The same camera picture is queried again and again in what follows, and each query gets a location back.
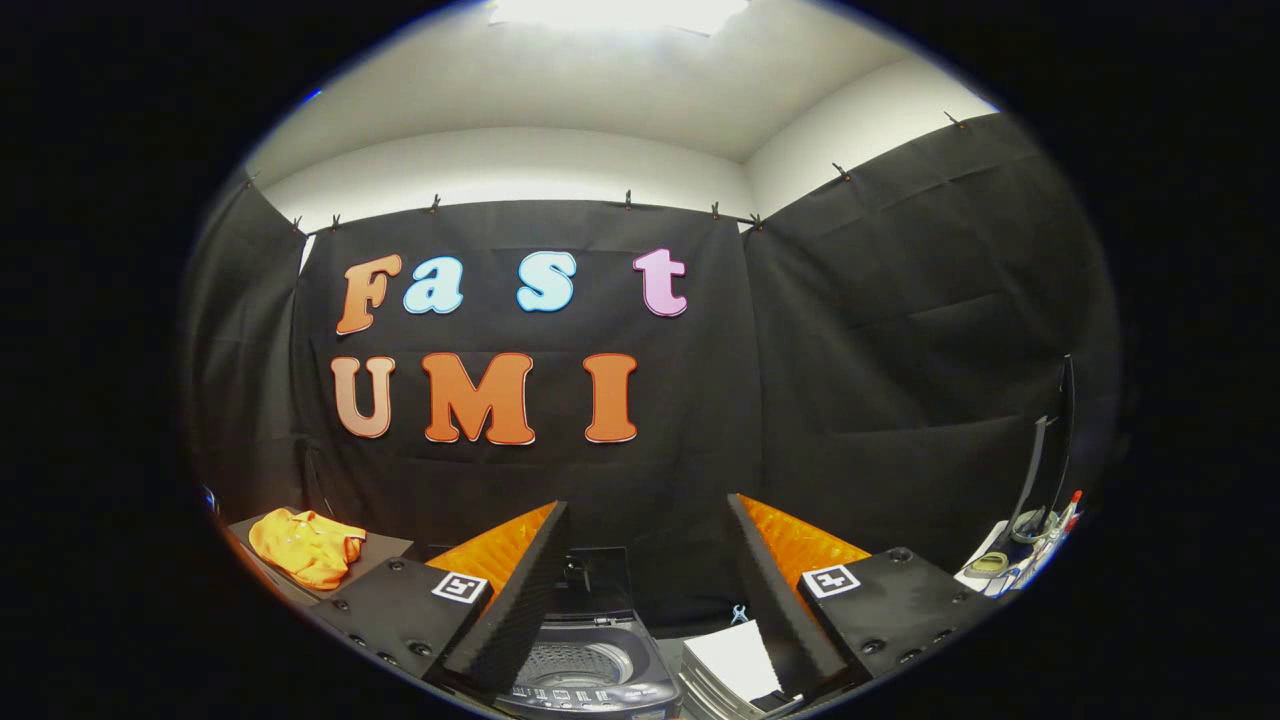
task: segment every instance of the orange foam pad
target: orange foam pad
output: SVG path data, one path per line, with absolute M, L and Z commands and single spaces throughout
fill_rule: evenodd
M 746 514 L 755 523 L 755 529 L 764 538 L 773 562 L 777 564 L 782 577 L 787 580 L 791 592 L 796 593 L 800 606 L 809 609 L 796 584 L 800 575 L 809 570 L 831 568 L 832 565 L 845 565 L 870 557 L 865 550 L 849 544 L 836 536 L 820 530 L 804 520 L 799 520 L 786 512 L 771 507 L 745 495 L 737 493 L 737 498 L 746 507 Z
M 314 510 L 273 510 L 253 523 L 248 542 L 253 552 L 284 570 L 298 584 L 332 591 L 342 583 L 349 565 L 360 559 L 365 530 L 343 525 Z
M 436 555 L 426 564 L 439 570 L 489 580 L 489 584 L 493 585 L 493 597 L 489 598 L 489 605 L 493 605 L 554 506 L 554 502 L 548 502 L 536 510 L 507 520 L 492 530 Z

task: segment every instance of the white wall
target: white wall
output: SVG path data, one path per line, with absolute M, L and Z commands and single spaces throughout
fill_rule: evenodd
M 769 217 L 835 177 L 951 120 L 996 109 L 923 59 L 874 70 L 773 136 L 745 164 L 599 132 L 485 128 L 374 145 L 317 163 L 262 193 L 302 229 L 431 204 L 609 200 Z
M 745 218 L 756 211 L 742 165 L 660 142 L 552 128 L 485 128 L 374 145 L 315 164 L 262 190 L 311 232 L 431 204 L 612 200 Z
M 846 170 L 957 120 L 997 111 L 946 73 L 909 58 L 846 85 L 769 138 L 746 161 L 762 217 Z

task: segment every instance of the orange letter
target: orange letter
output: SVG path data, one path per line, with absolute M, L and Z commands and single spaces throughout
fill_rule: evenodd
M 392 425 L 392 401 L 388 392 L 388 375 L 396 369 L 390 357 L 370 357 L 369 374 L 374 377 L 374 414 L 365 418 L 356 407 L 356 370 L 360 360 L 355 357 L 334 357 L 329 364 L 333 370 L 333 395 L 338 398 L 338 419 L 342 427 L 353 436 L 378 437 Z
M 626 442 L 636 437 L 636 427 L 627 420 L 627 375 L 636 369 L 636 359 L 630 355 L 605 352 L 582 360 L 591 373 L 594 392 L 591 427 L 586 439 L 591 442 Z
M 424 357 L 422 369 L 431 377 L 431 424 L 426 427 L 426 439 L 457 442 L 452 411 L 467 439 L 475 442 L 493 410 L 485 439 L 494 445 L 534 442 L 534 430 L 525 420 L 525 375 L 532 366 L 534 360 L 527 355 L 502 352 L 489 363 L 477 388 L 457 355 L 433 352 Z
M 367 302 L 374 307 L 387 297 L 387 275 L 399 273 L 399 255 L 388 255 L 360 265 L 347 268 L 347 300 L 343 302 L 342 319 L 338 320 L 338 334 L 358 333 L 374 324 Z

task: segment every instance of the black curtain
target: black curtain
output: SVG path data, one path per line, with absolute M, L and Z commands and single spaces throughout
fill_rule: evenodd
M 1092 487 L 1120 352 L 1101 249 L 1060 173 L 1006 115 L 965 126 L 896 147 L 744 236 L 762 500 L 951 571 L 1012 511 L 1036 419 L 1061 416 L 1068 354 L 1075 432 L 1057 509 Z M 1060 460 L 1044 459 L 1034 500 L 1052 500 Z
M 438 546 L 568 501 L 572 543 L 626 546 L 637 610 L 664 635 L 723 625 L 742 602 L 728 492 L 956 570 L 1012 510 L 1034 420 L 1061 411 L 1064 356 L 1076 404 L 1059 507 L 1106 459 L 1119 383 L 1111 287 L 1070 188 L 1010 118 L 965 126 L 851 169 L 745 234 L 668 208 L 483 202 L 320 231 L 301 277 L 301 233 L 241 187 L 189 283 L 198 477 L 229 520 L 293 505 Z M 686 265 L 673 288 L 689 309 L 675 318 L 646 309 L 631 265 L 660 247 Z M 516 304 L 520 261 L 539 250 L 577 263 L 556 313 Z M 390 254 L 402 269 L 372 325 L 338 336 L 344 272 Z M 463 264 L 462 305 L 407 313 L 413 268 L 438 256 Z M 430 352 L 457 354 L 476 383 L 499 352 L 532 357 L 534 445 L 428 441 Z M 637 361 L 639 434 L 626 443 L 582 434 L 582 360 L 600 352 Z M 396 360 L 384 436 L 340 425 L 337 356 Z M 364 369 L 356 388 L 367 415 Z M 1037 500 L 1052 498 L 1060 466 L 1046 459 Z
M 659 247 L 685 264 L 672 279 L 687 299 L 658 316 L 632 261 Z M 554 313 L 516 302 L 521 260 L 573 255 L 573 296 Z M 399 274 L 371 309 L 369 329 L 338 336 L 351 265 L 398 254 Z M 462 304 L 448 314 L 402 305 L 419 263 L 463 265 Z M 636 607 L 668 629 L 727 621 L 742 602 L 721 528 L 708 521 L 723 496 L 760 482 L 760 372 L 736 225 L 705 213 L 602 202 L 484 202 L 396 213 L 321 231 L 298 282 L 294 383 L 311 464 L 335 516 L 426 544 L 461 543 L 552 500 L 570 503 L 576 547 L 626 546 Z M 460 356 L 476 384 L 499 352 L 534 360 L 526 378 L 530 446 L 465 437 L 435 443 L 422 357 Z M 635 439 L 591 443 L 591 377 L 582 360 L 636 359 L 630 377 Z M 396 361 L 392 420 L 378 438 L 347 432 L 335 411 L 335 356 Z M 372 411 L 372 384 L 357 374 L 357 406 Z
M 232 178 L 210 205 L 179 300 L 179 423 L 193 475 L 232 520 L 311 506 L 289 359 L 306 237 Z

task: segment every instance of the white ceiling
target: white ceiling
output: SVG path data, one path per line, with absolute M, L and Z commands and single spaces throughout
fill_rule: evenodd
M 905 47 L 806 0 L 751 0 L 712 37 L 489 26 L 475 3 L 406 28 L 324 86 L 247 161 L 265 187 L 393 140 L 548 127 L 641 137 L 737 163 Z

